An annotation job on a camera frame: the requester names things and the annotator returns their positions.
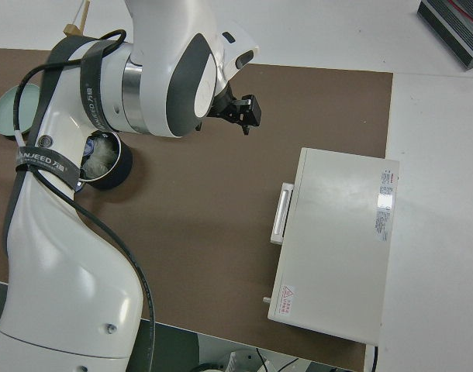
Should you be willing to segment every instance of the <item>brown mat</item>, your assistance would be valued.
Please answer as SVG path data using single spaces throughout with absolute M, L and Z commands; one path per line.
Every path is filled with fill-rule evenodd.
M 47 54 L 0 50 L 0 96 Z M 158 322 L 362 370 L 364 345 L 272 322 L 262 298 L 278 265 L 269 238 L 281 183 L 294 181 L 301 147 L 384 157 L 392 75 L 250 65 L 232 86 L 258 97 L 260 128 L 244 136 L 207 119 L 183 139 L 122 134 L 133 151 L 129 178 L 112 191 L 88 186 L 77 200 L 136 254 Z M 0 136 L 1 281 L 15 150 Z

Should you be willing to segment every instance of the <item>black cable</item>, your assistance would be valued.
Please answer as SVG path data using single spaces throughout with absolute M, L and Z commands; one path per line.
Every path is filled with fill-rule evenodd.
M 116 31 L 112 31 L 110 33 L 106 33 L 104 36 L 100 38 L 100 40 L 106 40 L 113 36 L 118 36 L 119 38 L 115 40 L 115 42 L 104 49 L 103 57 L 108 56 L 112 52 L 116 51 L 121 44 L 126 39 L 126 31 L 124 29 L 117 29 Z M 19 103 L 21 102 L 22 91 L 25 89 L 25 86 L 28 84 L 29 79 L 31 79 L 34 75 L 38 74 L 41 71 L 47 70 L 56 70 L 62 69 L 65 67 L 71 66 L 78 66 L 81 62 L 81 58 L 77 60 L 66 60 L 63 62 L 56 62 L 53 64 L 41 64 L 33 68 L 25 77 L 21 80 L 16 89 L 16 95 L 14 97 L 14 105 L 12 107 L 12 124 L 14 126 L 14 130 L 19 130 Z
M 264 366 L 264 369 L 266 370 L 266 372 L 269 372 L 268 367 L 266 367 L 266 362 L 264 362 L 264 358 L 261 355 L 261 352 L 259 351 L 257 347 L 255 348 L 255 350 L 257 351 L 257 355 L 259 355 L 259 357 L 261 358 L 261 362 L 262 362 L 262 365 Z
M 375 358 L 373 359 L 373 367 L 371 368 L 371 372 L 376 371 L 377 364 L 378 364 L 378 347 L 375 346 Z
M 37 168 L 33 166 L 28 166 L 28 171 L 30 171 L 35 178 L 42 183 L 46 188 L 48 188 L 50 191 L 52 191 L 56 196 L 58 196 L 60 199 L 62 199 L 64 202 L 69 204 L 72 208 L 74 208 L 77 212 L 80 212 L 82 215 L 90 219 L 94 224 L 96 224 L 104 233 L 109 235 L 112 240 L 119 246 L 121 251 L 125 254 L 126 258 L 128 261 L 132 264 L 133 268 L 136 271 L 136 274 L 138 275 L 140 282 L 143 286 L 143 289 L 145 290 L 145 296 L 147 298 L 147 304 L 149 308 L 149 320 L 150 320 L 150 325 L 149 325 L 149 339 L 150 339 L 150 348 L 149 348 L 149 354 L 148 354 L 148 369 L 147 372 L 150 372 L 152 369 L 152 363 L 154 360 L 154 338 L 155 338 L 155 315 L 154 315 L 154 303 L 152 300 L 152 294 L 150 292 L 150 287 L 147 282 L 147 279 L 145 277 L 145 274 L 143 273 L 142 267 L 136 262 L 135 256 L 133 253 L 128 249 L 126 244 L 119 238 L 119 236 L 116 235 L 114 231 L 112 231 L 103 221 L 101 221 L 98 217 L 93 215 L 91 212 L 89 212 L 87 209 L 83 208 L 81 205 L 79 205 L 77 202 L 66 196 L 61 190 L 56 188 L 53 184 L 51 184 L 39 171 Z
M 280 368 L 277 372 L 281 372 L 281 371 L 284 370 L 286 367 L 288 367 L 290 364 L 295 363 L 297 360 L 299 360 L 299 358 L 295 358 L 295 359 L 292 360 L 291 362 L 286 363 L 286 365 L 284 365 L 282 368 Z

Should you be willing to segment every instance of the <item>device label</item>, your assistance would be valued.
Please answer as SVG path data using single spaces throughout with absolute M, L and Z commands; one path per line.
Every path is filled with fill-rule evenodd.
M 392 231 L 392 210 L 395 204 L 396 174 L 391 170 L 382 173 L 376 210 L 375 235 L 382 242 L 388 241 Z
M 278 303 L 278 314 L 290 316 L 292 312 L 293 297 L 295 296 L 295 287 L 283 285 L 280 292 L 280 301 Z

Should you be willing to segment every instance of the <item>screw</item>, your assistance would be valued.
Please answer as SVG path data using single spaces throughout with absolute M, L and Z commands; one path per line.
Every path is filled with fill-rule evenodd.
M 118 328 L 113 324 L 108 324 L 105 326 L 105 330 L 109 335 L 112 335 L 115 331 L 118 330 Z

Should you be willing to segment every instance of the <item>black strap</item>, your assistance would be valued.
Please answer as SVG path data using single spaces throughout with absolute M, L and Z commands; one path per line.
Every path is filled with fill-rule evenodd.
M 81 58 L 81 103 L 94 127 L 103 132 L 114 131 L 107 123 L 100 99 L 100 74 L 104 49 L 113 43 L 114 41 L 109 40 L 98 41 Z
M 71 189 L 76 189 L 80 168 L 57 151 L 34 146 L 20 147 L 16 158 L 16 170 L 26 164 L 48 171 Z

